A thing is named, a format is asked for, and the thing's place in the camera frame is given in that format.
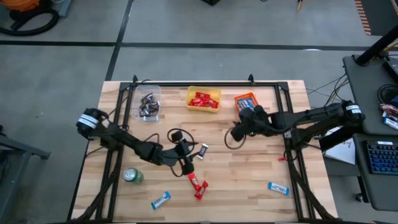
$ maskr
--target yellow bowl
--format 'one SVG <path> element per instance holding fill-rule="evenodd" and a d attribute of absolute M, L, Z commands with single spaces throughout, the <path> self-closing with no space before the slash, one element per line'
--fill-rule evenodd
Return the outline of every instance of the yellow bowl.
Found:
<path fill-rule="evenodd" d="M 214 108 L 206 108 L 202 106 L 190 106 L 189 102 L 196 98 L 197 92 L 210 94 L 210 98 L 218 102 L 218 107 Z M 221 107 L 221 90 L 216 88 L 207 88 L 207 87 L 200 87 L 200 86 L 190 86 L 188 87 L 187 99 L 185 104 L 188 110 L 195 110 L 195 111 L 206 111 L 211 113 L 217 113 L 217 111 Z"/>

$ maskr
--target keyboard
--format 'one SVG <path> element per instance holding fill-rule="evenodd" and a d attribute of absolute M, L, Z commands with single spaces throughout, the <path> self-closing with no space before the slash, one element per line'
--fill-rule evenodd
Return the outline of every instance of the keyboard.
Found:
<path fill-rule="evenodd" d="M 372 174 L 398 175 L 398 143 L 365 141 Z"/>

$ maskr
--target wooden tabletop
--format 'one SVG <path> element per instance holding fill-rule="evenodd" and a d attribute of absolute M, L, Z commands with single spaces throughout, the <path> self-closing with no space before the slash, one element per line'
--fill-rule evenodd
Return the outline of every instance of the wooden tabletop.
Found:
<path fill-rule="evenodd" d="M 309 109 L 304 82 L 287 82 L 294 111 Z M 104 83 L 99 109 L 109 113 L 115 108 L 119 84 L 120 82 Z M 227 129 L 233 126 L 232 121 L 238 120 L 234 97 L 253 92 L 259 104 L 272 113 L 277 111 L 274 89 L 260 86 L 219 89 L 222 92 L 221 108 L 216 114 L 187 110 L 187 87 L 162 87 L 161 119 L 158 123 L 142 123 L 132 116 L 129 118 L 131 134 L 143 140 L 151 134 L 159 133 L 160 143 L 165 149 L 174 146 L 166 137 L 167 131 L 172 128 L 187 130 L 196 142 L 209 146 L 204 160 L 195 158 L 193 162 L 199 183 L 202 184 L 205 180 L 209 184 L 202 200 L 198 201 L 194 197 L 195 190 L 186 176 L 177 178 L 169 167 L 142 161 L 133 150 L 125 147 L 114 222 L 297 221 L 292 191 L 286 196 L 268 189 L 269 182 L 290 189 L 292 187 L 287 163 L 278 161 L 285 149 L 282 136 L 248 137 L 245 145 L 234 151 L 228 149 L 223 140 Z M 98 146 L 99 142 L 94 141 L 90 143 L 88 151 Z M 329 213 L 337 216 L 321 151 L 308 147 L 303 150 L 303 156 L 310 188 Z M 105 158 L 105 149 L 86 158 L 72 218 L 80 216 L 98 193 Z M 145 179 L 141 185 L 123 179 L 123 171 L 129 167 L 135 167 L 144 174 Z M 153 211 L 151 201 L 158 199 L 165 191 L 169 191 L 172 198 Z M 306 215 L 303 193 L 300 194 L 300 198 Z"/>

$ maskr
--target concrete floor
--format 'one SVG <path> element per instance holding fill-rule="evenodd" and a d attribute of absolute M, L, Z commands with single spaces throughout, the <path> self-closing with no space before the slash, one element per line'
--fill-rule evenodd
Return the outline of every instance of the concrete floor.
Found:
<path fill-rule="evenodd" d="M 115 42 L 128 0 L 75 0 L 69 17 L 47 33 L 0 40 Z M 379 37 L 363 32 L 354 0 L 135 0 L 123 42 L 369 46 Z M 32 27 L 48 19 L 37 17 Z M 10 24 L 0 8 L 0 25 Z M 95 107 L 113 47 L 0 45 L 0 124 L 10 138 L 51 151 L 31 160 L 14 208 L 14 219 L 29 223 L 66 219 L 85 153 L 75 123 Z M 316 89 L 344 71 L 341 59 L 353 51 L 176 49 L 122 47 L 112 80 L 305 80 Z M 333 85 L 311 93 L 323 106 Z M 352 99 L 349 86 L 340 96 Z M 393 222 L 398 213 L 377 212 L 353 201 L 353 178 L 331 177 L 339 217 Z"/>

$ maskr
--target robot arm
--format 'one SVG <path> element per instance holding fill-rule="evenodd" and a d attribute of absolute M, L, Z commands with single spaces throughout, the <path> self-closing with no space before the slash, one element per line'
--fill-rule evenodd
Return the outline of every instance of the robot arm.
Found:
<path fill-rule="evenodd" d="M 114 150 L 122 145 L 130 147 L 142 160 L 158 166 L 167 165 L 173 167 L 177 161 L 182 165 L 183 175 L 193 172 L 192 159 L 196 154 L 189 155 L 189 146 L 196 143 L 183 139 L 181 131 L 172 134 L 172 141 L 176 144 L 173 149 L 163 150 L 163 146 L 157 142 L 141 141 L 121 129 L 117 124 L 109 121 L 109 116 L 104 111 L 96 108 L 88 108 L 80 116 L 77 124 L 79 134 L 87 139 L 101 138 L 101 145 Z"/>
<path fill-rule="evenodd" d="M 275 136 L 291 131 L 293 148 L 303 146 L 312 137 L 326 133 L 329 129 L 338 126 L 361 126 L 365 115 L 358 105 L 351 101 L 333 103 L 324 108 L 306 110 L 299 113 L 281 111 L 267 114 L 262 106 L 257 105 L 254 110 L 245 108 L 239 113 L 240 122 L 235 123 L 231 135 L 235 141 L 242 140 L 245 135 Z M 302 129 L 295 128 L 299 124 L 315 123 Z"/>

